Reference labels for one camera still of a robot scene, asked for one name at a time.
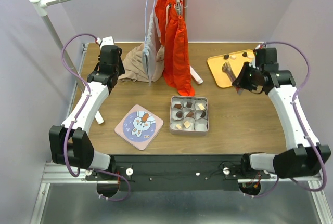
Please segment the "metal tongs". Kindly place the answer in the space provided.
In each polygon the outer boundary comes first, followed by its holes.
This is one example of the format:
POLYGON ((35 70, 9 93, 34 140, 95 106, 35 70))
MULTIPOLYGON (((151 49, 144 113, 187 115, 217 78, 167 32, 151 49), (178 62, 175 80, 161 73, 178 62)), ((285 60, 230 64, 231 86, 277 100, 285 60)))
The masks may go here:
POLYGON ((236 80, 238 79, 238 77, 239 77, 239 73, 237 73, 237 72, 235 72, 235 71, 233 70, 232 65, 231 65, 230 62, 225 62, 225 63, 228 64, 228 66, 229 66, 229 71, 227 71, 226 73, 225 73, 225 72, 223 72, 223 73, 224 73, 225 75, 227 75, 228 79, 230 80, 231 85, 236 89, 237 94, 238 94, 238 95, 241 95, 242 92, 243 92, 243 89, 240 88, 240 87, 238 87, 238 86, 235 86, 235 85, 234 85, 234 81, 236 81, 236 80))

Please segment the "pink tin lid with bunny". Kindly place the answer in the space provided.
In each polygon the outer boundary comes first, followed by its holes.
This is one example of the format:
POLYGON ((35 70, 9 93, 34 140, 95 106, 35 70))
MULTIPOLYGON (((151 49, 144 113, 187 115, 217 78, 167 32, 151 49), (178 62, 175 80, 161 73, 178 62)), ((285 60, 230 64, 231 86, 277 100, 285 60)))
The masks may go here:
POLYGON ((115 127, 114 132, 140 151, 156 138, 164 121, 136 104, 115 127))

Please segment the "dark brown chocolate cube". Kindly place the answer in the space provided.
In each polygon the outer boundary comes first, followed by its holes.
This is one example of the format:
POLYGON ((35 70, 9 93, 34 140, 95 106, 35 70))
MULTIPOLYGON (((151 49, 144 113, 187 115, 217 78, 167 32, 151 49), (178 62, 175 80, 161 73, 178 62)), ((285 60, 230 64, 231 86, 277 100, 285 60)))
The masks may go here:
POLYGON ((192 108, 192 106, 193 106, 193 103, 192 103, 191 101, 188 101, 188 102, 186 103, 186 107, 187 107, 187 108, 192 108))

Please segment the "pink chocolate tin box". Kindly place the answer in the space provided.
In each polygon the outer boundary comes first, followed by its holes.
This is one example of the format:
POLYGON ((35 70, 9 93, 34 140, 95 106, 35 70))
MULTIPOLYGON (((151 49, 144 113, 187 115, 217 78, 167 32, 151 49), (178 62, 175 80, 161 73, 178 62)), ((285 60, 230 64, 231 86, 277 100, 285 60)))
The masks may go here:
POLYGON ((169 130, 174 135, 205 136, 209 131, 209 104, 205 97, 173 96, 169 130))

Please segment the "dark round chocolate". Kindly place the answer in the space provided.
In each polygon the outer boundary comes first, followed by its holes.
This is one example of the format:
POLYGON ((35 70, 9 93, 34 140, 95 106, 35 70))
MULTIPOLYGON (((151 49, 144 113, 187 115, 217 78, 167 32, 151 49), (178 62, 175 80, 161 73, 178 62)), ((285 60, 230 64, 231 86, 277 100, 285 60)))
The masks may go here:
POLYGON ((181 111, 179 111, 179 112, 176 113, 176 116, 178 118, 182 118, 183 117, 183 113, 181 111))

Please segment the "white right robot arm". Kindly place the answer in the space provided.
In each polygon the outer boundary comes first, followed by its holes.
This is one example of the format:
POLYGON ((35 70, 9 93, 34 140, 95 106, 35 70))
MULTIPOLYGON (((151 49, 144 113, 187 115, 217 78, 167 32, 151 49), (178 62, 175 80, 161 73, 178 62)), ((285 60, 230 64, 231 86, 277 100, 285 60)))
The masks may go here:
POLYGON ((282 179, 317 175, 331 150, 321 145, 312 132, 300 106, 292 73, 279 69, 276 48, 259 47, 254 55, 254 61, 243 64, 233 86, 248 91, 262 87, 278 114, 287 150, 281 154, 244 154, 240 174, 251 178, 259 170, 265 170, 282 179))

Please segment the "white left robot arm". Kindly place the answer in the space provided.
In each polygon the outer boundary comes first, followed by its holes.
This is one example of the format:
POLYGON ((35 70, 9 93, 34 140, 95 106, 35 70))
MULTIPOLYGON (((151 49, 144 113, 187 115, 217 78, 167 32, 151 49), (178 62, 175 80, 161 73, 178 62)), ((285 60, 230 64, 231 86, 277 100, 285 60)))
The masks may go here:
POLYGON ((115 175, 114 158, 94 150, 88 133, 100 106, 124 74, 122 49, 116 45, 100 47, 99 62, 87 78, 88 86, 72 113, 60 126, 49 130, 52 160, 56 164, 80 169, 97 169, 104 180, 115 175))

